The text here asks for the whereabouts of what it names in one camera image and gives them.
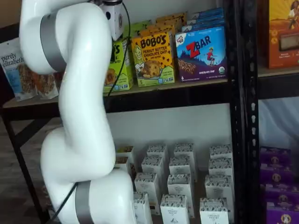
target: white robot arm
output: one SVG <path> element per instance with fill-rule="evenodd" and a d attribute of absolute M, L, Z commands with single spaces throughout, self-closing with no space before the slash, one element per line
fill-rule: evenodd
<path fill-rule="evenodd" d="M 122 1 L 106 1 L 112 3 L 105 11 L 120 12 Z M 64 127 L 43 142 L 42 174 L 55 210 L 79 182 L 58 215 L 62 224 L 135 224 L 131 178 L 113 170 L 115 147 L 102 95 L 111 37 L 121 34 L 122 16 L 115 27 L 101 8 L 83 2 L 22 1 L 20 43 L 26 64 L 39 74 L 65 69 L 59 95 Z"/>

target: small white box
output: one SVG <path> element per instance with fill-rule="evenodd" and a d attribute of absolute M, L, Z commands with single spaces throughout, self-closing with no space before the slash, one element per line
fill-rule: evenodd
<path fill-rule="evenodd" d="M 211 146 L 210 147 L 211 159 L 226 157 L 233 159 L 233 151 L 230 145 Z"/>
<path fill-rule="evenodd" d="M 130 176 L 132 178 L 131 166 L 130 166 L 128 157 L 117 157 L 115 160 L 114 167 L 122 169 L 123 171 L 127 172 L 128 174 L 130 174 Z"/>
<path fill-rule="evenodd" d="M 231 176 L 232 188 L 233 188 L 233 200 L 235 201 L 235 182 L 234 182 L 233 160 L 231 158 L 225 158 L 225 157 L 220 157 L 217 159 L 210 159 L 209 174 L 210 175 L 222 174 L 222 175 L 226 175 L 226 176 Z"/>
<path fill-rule="evenodd" d="M 229 224 L 228 209 L 221 198 L 201 198 L 199 210 L 202 224 Z"/>
<path fill-rule="evenodd" d="M 165 144 L 162 145 L 151 145 L 146 152 L 148 156 L 157 155 L 163 158 L 164 163 L 164 173 L 165 176 L 169 175 L 169 154 L 167 150 L 167 146 Z"/>
<path fill-rule="evenodd" d="M 228 219 L 230 223 L 235 223 L 235 209 L 233 200 L 233 188 L 231 176 L 226 175 L 206 175 L 205 178 L 207 198 L 226 198 L 228 203 Z"/>
<path fill-rule="evenodd" d="M 161 191 L 157 174 L 137 173 L 135 186 L 137 191 L 148 193 L 151 213 L 153 215 L 160 215 Z"/>
<path fill-rule="evenodd" d="M 190 174 L 169 175 L 168 192 L 170 195 L 186 195 L 190 218 L 195 218 L 194 213 L 194 186 Z"/>
<path fill-rule="evenodd" d="M 190 157 L 179 155 L 172 157 L 169 162 L 170 174 L 190 174 L 191 180 L 194 180 L 191 172 Z"/>
<path fill-rule="evenodd" d="M 134 179 L 138 171 L 138 163 L 134 152 L 134 146 L 126 146 L 126 147 L 118 148 L 116 150 L 116 157 L 128 157 L 131 166 L 131 174 Z"/>
<path fill-rule="evenodd" d="M 137 224 L 153 224 L 147 193 L 134 192 L 134 209 Z"/>
<path fill-rule="evenodd" d="M 161 201 L 163 224 L 189 224 L 185 195 L 163 195 Z"/>
<path fill-rule="evenodd" d="M 164 173 L 163 158 L 158 155 L 146 156 L 141 163 L 144 173 L 156 173 L 159 180 L 161 192 L 167 193 L 167 177 Z"/>
<path fill-rule="evenodd" d="M 176 144 L 174 148 L 174 156 L 186 155 L 190 157 L 190 166 L 192 171 L 192 176 L 197 182 L 198 172 L 197 172 L 197 162 L 196 153 L 193 149 L 193 144 Z"/>

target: black cable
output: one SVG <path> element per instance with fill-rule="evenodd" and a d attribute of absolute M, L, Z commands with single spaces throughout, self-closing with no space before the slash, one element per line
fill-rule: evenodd
<path fill-rule="evenodd" d="M 76 189 L 77 185 L 78 185 L 78 183 L 74 184 L 74 186 L 71 188 L 71 190 L 68 193 L 68 195 L 65 197 L 64 201 L 61 203 L 59 209 L 55 212 L 55 214 L 53 215 L 52 219 L 50 219 L 48 222 L 46 222 L 46 224 L 50 224 L 50 223 L 52 223 L 54 221 L 54 219 L 56 219 L 56 217 L 60 213 L 61 209 L 64 207 L 65 203 L 70 198 L 70 196 L 72 195 L 73 191 Z"/>
<path fill-rule="evenodd" d="M 126 61 L 126 56 L 127 56 L 127 50 L 128 50 L 128 45 L 130 44 L 130 35 L 131 35 L 131 22 L 130 22 L 130 16 L 129 16 L 129 13 L 128 13 L 128 10 L 127 10 L 127 7 L 125 5 L 125 3 L 122 3 L 123 4 L 123 7 L 125 8 L 126 10 L 126 13 L 127 13 L 127 16 L 128 16 L 128 23 L 129 23 L 129 34 L 128 34 L 128 40 L 127 40 L 127 45 L 126 45 L 126 50 L 125 50 L 125 54 L 124 54 L 124 58 L 123 58 L 123 61 L 122 61 L 122 64 L 121 64 L 121 70 L 120 72 L 118 73 L 118 76 L 115 80 L 115 82 L 113 83 L 112 87 L 111 87 L 111 90 L 109 91 L 108 93 L 108 97 L 110 96 L 113 88 L 115 87 L 119 77 L 121 76 L 121 71 L 122 71 L 122 68 L 123 68 L 123 65 L 125 64 L 125 61 Z"/>

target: floor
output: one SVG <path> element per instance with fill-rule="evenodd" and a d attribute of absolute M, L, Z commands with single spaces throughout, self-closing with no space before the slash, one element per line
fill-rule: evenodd
<path fill-rule="evenodd" d="M 16 133 L 30 121 L 13 122 Z M 43 179 L 40 171 L 40 149 L 45 135 L 61 125 L 60 119 L 52 119 L 22 148 L 29 173 L 43 207 L 47 199 L 42 191 Z M 0 119 L 0 223 L 1 224 L 40 224 L 14 154 L 2 119 Z"/>

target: purple box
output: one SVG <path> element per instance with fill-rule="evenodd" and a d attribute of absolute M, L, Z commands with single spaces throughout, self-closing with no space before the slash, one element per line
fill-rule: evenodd
<path fill-rule="evenodd" d="M 291 162 L 291 150 L 285 148 L 273 148 L 261 146 L 260 162 L 267 164 L 279 163 L 284 166 L 289 166 Z"/>
<path fill-rule="evenodd" d="M 261 164 L 260 183 L 286 183 L 292 184 L 294 179 L 291 166 L 283 166 L 280 164 Z"/>
<path fill-rule="evenodd" d="M 298 224 L 299 205 L 285 202 L 267 202 L 267 224 Z"/>
<path fill-rule="evenodd" d="M 299 204 L 299 185 L 266 184 L 265 199 Z"/>

